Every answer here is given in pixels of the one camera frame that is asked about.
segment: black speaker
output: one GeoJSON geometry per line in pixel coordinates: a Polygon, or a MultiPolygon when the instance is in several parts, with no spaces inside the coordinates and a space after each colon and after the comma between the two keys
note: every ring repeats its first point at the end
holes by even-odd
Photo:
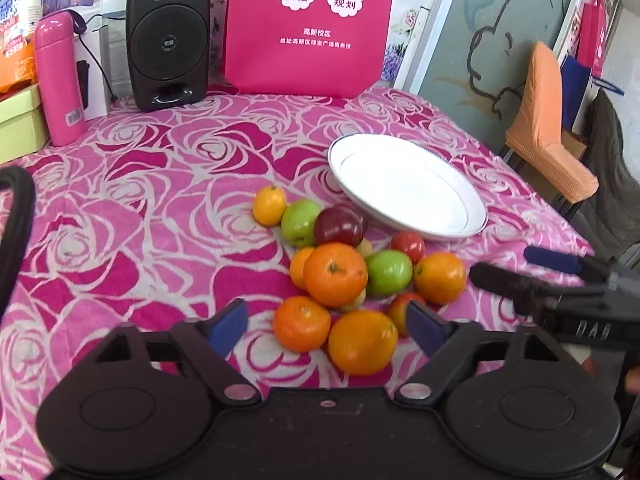
{"type": "Polygon", "coordinates": [[[209,78],[210,0],[127,0],[127,57],[143,112],[200,101],[209,78]]]}

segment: orange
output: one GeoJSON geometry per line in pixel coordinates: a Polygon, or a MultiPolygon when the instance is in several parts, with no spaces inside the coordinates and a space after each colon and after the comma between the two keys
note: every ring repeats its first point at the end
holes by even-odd
{"type": "Polygon", "coordinates": [[[342,316],[329,333],[331,361],[349,375],[377,374],[391,361],[398,329],[384,314],[355,310],[342,316]]]}
{"type": "Polygon", "coordinates": [[[287,350],[318,350],[331,329],[331,314],[306,296],[284,300],[273,314],[273,333],[287,350]]]}
{"type": "Polygon", "coordinates": [[[450,303],[465,290],[465,264],[455,254],[430,254],[414,267],[414,285],[425,300],[450,303]]]}
{"type": "Polygon", "coordinates": [[[409,337],[409,333],[406,330],[406,306],[410,301],[417,301],[424,304],[424,300],[420,294],[415,292],[402,292],[398,294],[396,298],[389,305],[389,310],[386,314],[389,319],[394,322],[394,325],[398,328],[398,332],[402,337],[409,337]]]}
{"type": "Polygon", "coordinates": [[[355,300],[367,286],[367,264],[353,247],[334,242],[319,246],[306,259],[304,278],[314,300],[338,308],[355,300]]]}
{"type": "Polygon", "coordinates": [[[311,256],[311,253],[315,250],[315,247],[305,247],[300,249],[295,256],[291,259],[289,264],[289,276],[291,281],[297,288],[305,289],[305,262],[306,259],[311,256]]]}
{"type": "Polygon", "coordinates": [[[263,187],[254,199],[254,218],[258,224],[274,227],[280,224],[287,208],[287,196],[276,186],[263,187]]]}

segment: table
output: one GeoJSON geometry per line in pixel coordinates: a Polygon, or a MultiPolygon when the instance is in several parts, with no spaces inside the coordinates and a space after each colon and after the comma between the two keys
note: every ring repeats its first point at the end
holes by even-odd
{"type": "MultiPolygon", "coordinates": [[[[355,132],[417,142],[478,188],[489,211],[484,231],[456,243],[430,243],[429,251],[453,251],[468,266],[487,260],[561,280],[527,267],[524,247],[588,250],[497,155],[401,91],[372,88],[345,100],[248,96],[217,86],[199,104],[152,114],[123,100],[78,142],[18,161],[33,174],[38,202],[0,330],[0,476],[35,480],[49,471],[34,431],[37,407],[89,348],[125,320],[141,330],[165,330],[244,297],[250,326],[230,361],[264,392],[276,385],[393,389],[422,365],[424,356],[405,339],[383,372],[349,378],[322,351],[284,351],[271,333],[275,307],[300,292],[287,275],[292,249],[278,229],[255,224],[253,196],[275,182],[290,200],[337,203],[343,195],[326,150],[332,140],[355,132]]],[[[0,200],[3,221],[10,198],[0,200]]],[[[378,250],[391,235],[375,223],[367,233],[378,250]]],[[[441,314],[495,330],[510,330],[516,321],[509,301],[472,286],[441,314]]]]}

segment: white plate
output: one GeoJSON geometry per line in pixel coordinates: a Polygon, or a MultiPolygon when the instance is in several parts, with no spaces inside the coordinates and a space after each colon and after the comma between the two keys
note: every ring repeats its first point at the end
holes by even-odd
{"type": "Polygon", "coordinates": [[[332,143],[328,158],[344,192],[393,228],[458,240],[486,225],[478,190],[447,161],[408,140],[345,136],[332,143]]]}

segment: black handle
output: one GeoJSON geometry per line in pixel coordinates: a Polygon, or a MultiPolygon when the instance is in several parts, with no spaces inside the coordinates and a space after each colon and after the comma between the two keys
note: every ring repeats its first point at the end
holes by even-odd
{"type": "Polygon", "coordinates": [[[84,61],[76,63],[78,69],[78,83],[80,84],[80,95],[82,96],[82,110],[89,107],[89,64],[84,61]]]}
{"type": "Polygon", "coordinates": [[[0,190],[11,189],[14,201],[0,240],[0,319],[14,293],[31,236],[36,190],[28,171],[18,166],[0,170],[0,190]]]}

